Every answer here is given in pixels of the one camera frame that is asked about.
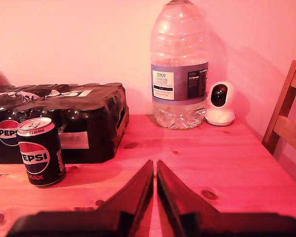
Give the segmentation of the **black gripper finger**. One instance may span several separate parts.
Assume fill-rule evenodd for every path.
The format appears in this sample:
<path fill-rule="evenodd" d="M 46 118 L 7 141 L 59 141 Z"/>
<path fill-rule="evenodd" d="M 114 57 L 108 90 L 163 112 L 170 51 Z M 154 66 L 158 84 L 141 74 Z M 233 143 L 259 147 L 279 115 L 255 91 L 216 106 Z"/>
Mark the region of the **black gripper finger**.
<path fill-rule="evenodd" d="M 188 188 L 161 160 L 157 162 L 157 190 L 176 237 L 217 237 L 211 226 L 218 211 Z"/>
<path fill-rule="evenodd" d="M 153 196 L 153 161 L 148 160 L 126 185 L 97 210 L 103 221 L 97 237 L 133 237 Z"/>

